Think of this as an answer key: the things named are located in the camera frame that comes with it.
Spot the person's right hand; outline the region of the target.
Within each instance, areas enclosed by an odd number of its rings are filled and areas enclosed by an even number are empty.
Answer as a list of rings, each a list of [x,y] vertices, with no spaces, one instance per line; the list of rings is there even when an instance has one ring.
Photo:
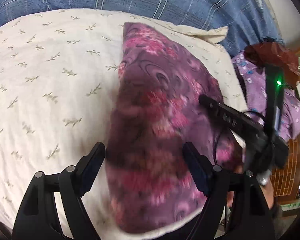
[[[242,174],[243,173],[243,165],[242,164],[238,165],[234,172]],[[269,209],[271,210],[275,206],[273,186],[271,184],[271,181],[268,181],[266,183],[266,185],[264,185],[264,186],[261,185],[260,188],[266,199],[267,205],[268,205]],[[227,204],[228,208],[232,207],[233,200],[234,200],[234,191],[230,191],[230,192],[228,192],[227,198],[226,198],[226,204]]]

